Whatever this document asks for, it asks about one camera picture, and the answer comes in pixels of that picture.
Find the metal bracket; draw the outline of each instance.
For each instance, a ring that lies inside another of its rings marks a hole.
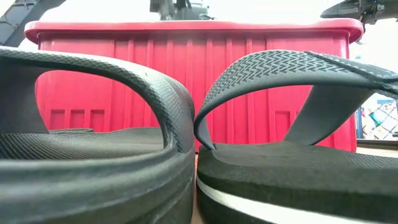
[[[0,17],[0,45],[18,47],[24,39],[25,25],[39,20],[49,9],[65,0],[16,0]]]

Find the floor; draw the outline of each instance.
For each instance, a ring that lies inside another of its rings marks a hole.
[[[368,148],[360,148],[359,147],[356,149],[356,152],[362,153],[362,154],[374,155],[374,156],[387,156],[387,157],[398,158],[398,151],[392,151],[392,150],[368,149]],[[193,215],[192,215],[191,224],[204,224],[204,223],[205,222],[203,221],[202,217],[200,216],[200,213],[199,213],[199,210],[197,207],[196,194],[195,194],[195,199],[193,201]]]

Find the footbed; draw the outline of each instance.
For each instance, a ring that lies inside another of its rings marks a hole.
[[[291,142],[203,146],[198,177],[252,200],[367,220],[398,220],[398,159]]]
[[[130,128],[110,133],[0,134],[0,159],[104,159],[162,149],[159,128]]]

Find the red plastic crate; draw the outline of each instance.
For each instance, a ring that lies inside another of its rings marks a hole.
[[[352,19],[306,26],[238,24],[220,21],[146,23],[31,22],[26,36],[39,49],[103,55],[163,72],[190,91],[198,110],[223,70],[261,50],[310,50],[348,57],[349,43],[363,33]],[[310,86],[262,90],[231,100],[208,116],[214,142],[280,141],[308,96]],[[157,126],[144,100],[123,84],[76,72],[55,71],[37,81],[37,103],[49,129],[113,131]],[[320,143],[356,150],[354,117]]]

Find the ribbed plastic side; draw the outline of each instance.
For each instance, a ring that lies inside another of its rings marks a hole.
[[[221,72],[240,57],[261,50],[310,50],[348,56],[344,32],[277,32],[271,34],[195,35],[52,35],[40,48],[103,55],[139,63],[163,72],[190,91],[196,110]],[[310,86],[257,91],[221,105],[208,116],[214,142],[236,144],[280,141],[305,101]],[[37,101],[49,129],[94,128],[113,131],[157,126],[143,99],[106,78],[75,72],[51,72],[37,82]],[[354,118],[320,143],[355,151]]]

